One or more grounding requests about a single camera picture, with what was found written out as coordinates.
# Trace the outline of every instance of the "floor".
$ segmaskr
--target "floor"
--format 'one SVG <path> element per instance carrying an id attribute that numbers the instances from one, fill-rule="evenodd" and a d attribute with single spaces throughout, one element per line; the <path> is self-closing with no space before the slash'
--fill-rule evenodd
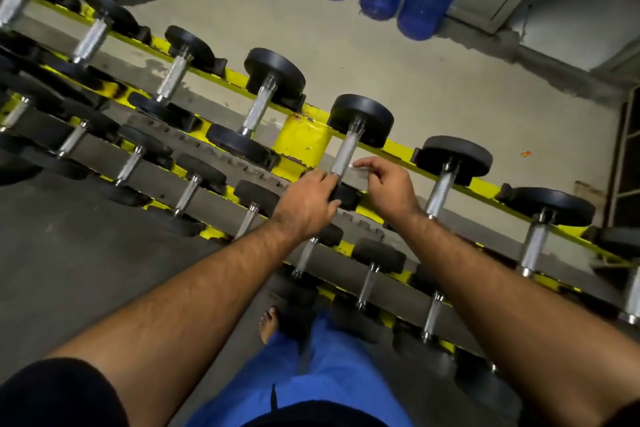
<path id="1" fill-rule="evenodd" d="M 615 105 L 558 91 L 521 66 L 450 39 L 409 41 L 394 21 L 372 21 L 358 9 L 357 0 L 153 0 L 131 7 L 156 34 L 169 24 L 183 26 L 238 71 L 252 47 L 283 54 L 307 76 L 308 101 L 324 110 L 342 93 L 377 99 L 396 118 L 391 138 L 406 146 L 438 134 L 473 140 L 493 153 L 487 176 L 493 183 L 572 192 L 583 181 L 606 189 Z M 132 64 L 145 66 L 143 54 L 122 51 Z M 186 83 L 237 112 L 248 109 L 247 99 L 193 75 Z M 267 118 L 282 123 L 276 112 Z M 526 151 L 531 155 L 523 157 Z M 427 196 L 432 181 L 413 178 L 417 192 Z M 87 193 L 43 174 L 0 194 L 0 380 L 207 253 L 205 243 L 154 229 L 143 212 Z M 452 193 L 447 207 L 524 238 L 524 222 L 460 193 Z M 581 268 L 589 260 L 583 249 L 557 237 L 547 249 Z M 268 305 L 268 294 L 260 293 L 172 425 L 183 424 L 259 349 L 255 327 Z M 372 353 L 417 426 L 503 424 L 452 383 L 416 375 L 414 366 L 393 355 L 388 337 Z"/>

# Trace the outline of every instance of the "person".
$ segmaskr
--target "person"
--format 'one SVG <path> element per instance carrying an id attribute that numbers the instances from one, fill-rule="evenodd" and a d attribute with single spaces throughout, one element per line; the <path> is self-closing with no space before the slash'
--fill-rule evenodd
<path id="1" fill-rule="evenodd" d="M 376 212 L 444 289 L 487 356 L 552 425 L 620 427 L 640 414 L 640 347 L 585 309 L 476 250 L 418 205 L 409 174 L 370 167 Z M 90 326 L 0 387 L 3 426 L 160 427 L 207 371 L 252 297 L 292 250 L 332 219 L 337 178 L 289 186 L 271 220 Z M 188 425 L 409 427 L 362 346 L 327 318 L 313 326 L 310 372 L 294 343 L 261 322 L 267 346 Z"/>

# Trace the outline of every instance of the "person's right arm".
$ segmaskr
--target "person's right arm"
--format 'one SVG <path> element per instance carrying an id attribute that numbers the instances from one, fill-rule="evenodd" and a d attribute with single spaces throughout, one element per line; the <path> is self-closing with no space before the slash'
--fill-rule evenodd
<path id="1" fill-rule="evenodd" d="M 369 196 L 428 268 L 500 373 L 550 422 L 596 427 L 640 399 L 640 346 L 427 218 L 408 172 L 380 157 Z"/>

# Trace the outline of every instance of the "blue pants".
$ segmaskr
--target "blue pants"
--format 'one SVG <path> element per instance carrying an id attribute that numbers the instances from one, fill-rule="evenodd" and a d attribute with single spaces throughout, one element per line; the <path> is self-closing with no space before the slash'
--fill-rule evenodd
<path id="1" fill-rule="evenodd" d="M 240 427 L 271 411 L 275 385 L 278 408 L 327 400 L 356 408 L 389 427 L 412 427 L 362 343 L 318 316 L 311 330 L 309 372 L 299 375 L 298 342 L 276 332 L 217 397 L 190 418 L 187 427 Z"/>

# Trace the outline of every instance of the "person's right hand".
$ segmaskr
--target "person's right hand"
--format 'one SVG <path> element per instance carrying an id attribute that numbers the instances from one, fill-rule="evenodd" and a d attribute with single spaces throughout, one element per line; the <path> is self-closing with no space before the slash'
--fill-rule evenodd
<path id="1" fill-rule="evenodd" d="M 356 160 L 353 167 L 371 167 L 369 170 L 369 198 L 380 218 L 397 228 L 397 223 L 408 215 L 420 212 L 409 172 L 382 157 Z"/>

